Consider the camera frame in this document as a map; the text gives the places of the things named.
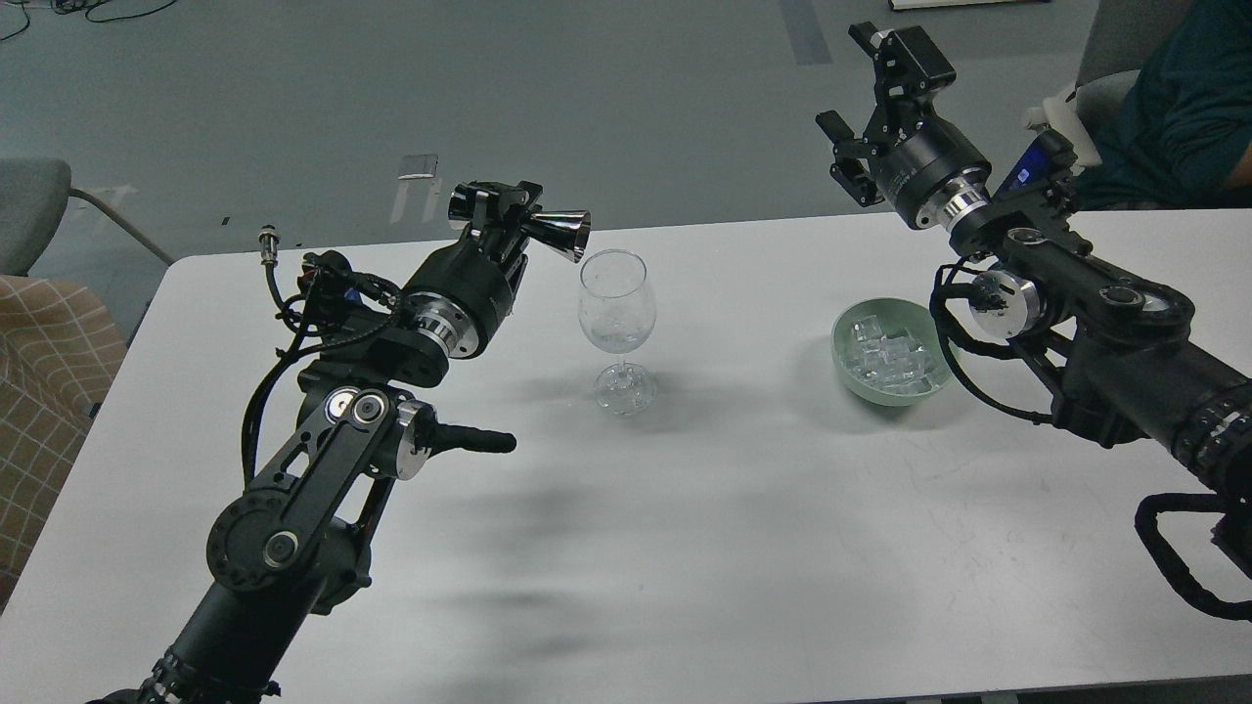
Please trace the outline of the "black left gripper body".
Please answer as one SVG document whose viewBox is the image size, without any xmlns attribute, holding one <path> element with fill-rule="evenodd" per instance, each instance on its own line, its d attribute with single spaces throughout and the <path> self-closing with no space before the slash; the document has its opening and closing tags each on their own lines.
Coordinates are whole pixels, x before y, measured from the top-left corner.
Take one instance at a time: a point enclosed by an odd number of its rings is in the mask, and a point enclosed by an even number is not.
<svg viewBox="0 0 1252 704">
<path fill-rule="evenodd" d="M 464 229 L 436 249 L 402 286 L 419 331 L 448 358 L 475 358 L 515 308 L 527 264 L 527 236 Z"/>
</svg>

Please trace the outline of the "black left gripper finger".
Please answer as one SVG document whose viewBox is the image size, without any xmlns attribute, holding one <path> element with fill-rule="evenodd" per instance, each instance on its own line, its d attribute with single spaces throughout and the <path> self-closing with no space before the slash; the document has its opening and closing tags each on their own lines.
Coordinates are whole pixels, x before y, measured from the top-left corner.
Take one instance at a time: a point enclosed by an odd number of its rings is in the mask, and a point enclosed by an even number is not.
<svg viewBox="0 0 1252 704">
<path fill-rule="evenodd" d="M 515 185 L 475 180 L 466 184 L 470 234 L 478 252 L 498 267 L 510 286 L 518 286 L 526 268 L 527 236 L 520 230 L 545 193 L 545 187 L 530 180 Z"/>
</svg>

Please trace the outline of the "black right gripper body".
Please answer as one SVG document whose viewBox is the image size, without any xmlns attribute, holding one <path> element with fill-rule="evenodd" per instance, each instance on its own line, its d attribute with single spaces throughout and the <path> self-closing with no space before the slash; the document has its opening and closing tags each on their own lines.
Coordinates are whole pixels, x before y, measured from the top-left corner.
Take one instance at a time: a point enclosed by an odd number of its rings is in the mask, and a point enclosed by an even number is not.
<svg viewBox="0 0 1252 704">
<path fill-rule="evenodd" d="M 871 115 L 865 130 L 871 143 L 865 204 L 890 204 L 911 229 L 939 225 L 952 230 L 962 218 L 990 204 L 990 164 L 943 116 L 916 119 L 911 127 L 911 132 L 889 127 L 884 111 Z"/>
</svg>

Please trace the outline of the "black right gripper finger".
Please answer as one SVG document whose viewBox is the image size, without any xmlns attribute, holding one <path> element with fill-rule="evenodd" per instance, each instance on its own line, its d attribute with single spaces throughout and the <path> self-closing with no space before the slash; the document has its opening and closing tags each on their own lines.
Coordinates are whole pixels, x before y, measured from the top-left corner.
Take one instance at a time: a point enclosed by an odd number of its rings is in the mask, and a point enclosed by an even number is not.
<svg viewBox="0 0 1252 704">
<path fill-rule="evenodd" d="M 819 111 L 815 123 L 831 142 L 833 164 L 828 174 L 840 184 L 859 205 L 881 204 L 881 187 L 876 183 L 876 168 L 886 147 L 884 114 L 881 109 L 871 113 L 871 120 L 863 135 L 855 135 L 844 116 L 838 110 Z"/>
<path fill-rule="evenodd" d="M 848 35 L 871 58 L 873 106 L 868 133 L 916 133 L 934 116 L 938 93 L 957 83 L 957 68 L 925 28 L 854 23 Z"/>
</svg>

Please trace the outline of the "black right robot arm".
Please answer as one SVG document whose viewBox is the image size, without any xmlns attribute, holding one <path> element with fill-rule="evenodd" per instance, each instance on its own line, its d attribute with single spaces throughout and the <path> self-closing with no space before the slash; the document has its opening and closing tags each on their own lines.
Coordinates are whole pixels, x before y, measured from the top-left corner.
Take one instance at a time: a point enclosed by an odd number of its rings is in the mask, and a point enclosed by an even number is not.
<svg viewBox="0 0 1252 704">
<path fill-rule="evenodd" d="M 1078 162 L 1040 127 L 997 189 L 990 164 L 936 94 L 957 71 L 924 28 L 855 23 L 871 59 L 871 120 L 855 133 L 818 114 L 830 173 L 859 205 L 889 203 L 911 229 L 943 228 L 957 263 L 936 269 L 926 309 L 939 351 L 975 398 L 1012 418 L 1064 428 L 1111 448 L 1161 443 L 1203 486 L 1141 500 L 1136 531 L 1173 593 L 1212 618 L 1248 621 L 1194 580 L 1158 527 L 1171 512 L 1216 514 L 1212 541 L 1249 571 L 1249 405 L 1241 375 L 1189 342 L 1192 299 L 1093 254 L 1069 227 Z"/>
</svg>

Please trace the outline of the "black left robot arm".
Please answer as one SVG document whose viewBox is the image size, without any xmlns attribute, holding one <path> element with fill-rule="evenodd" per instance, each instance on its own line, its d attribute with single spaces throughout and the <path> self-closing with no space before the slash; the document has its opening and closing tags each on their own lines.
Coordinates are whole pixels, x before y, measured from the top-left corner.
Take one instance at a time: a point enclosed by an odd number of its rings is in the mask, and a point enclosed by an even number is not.
<svg viewBox="0 0 1252 704">
<path fill-rule="evenodd" d="M 290 347 L 245 406 L 245 489 L 207 534 L 213 584 L 135 689 L 106 703 L 259 703 L 295 633 L 371 586 L 371 542 L 394 482 L 448 451 L 505 453 L 515 436 L 444 423 L 414 388 L 481 355 L 515 307 L 530 241 L 545 238 L 542 187 L 470 182 L 464 223 L 404 286 L 336 252 L 300 262 L 277 299 Z"/>
</svg>

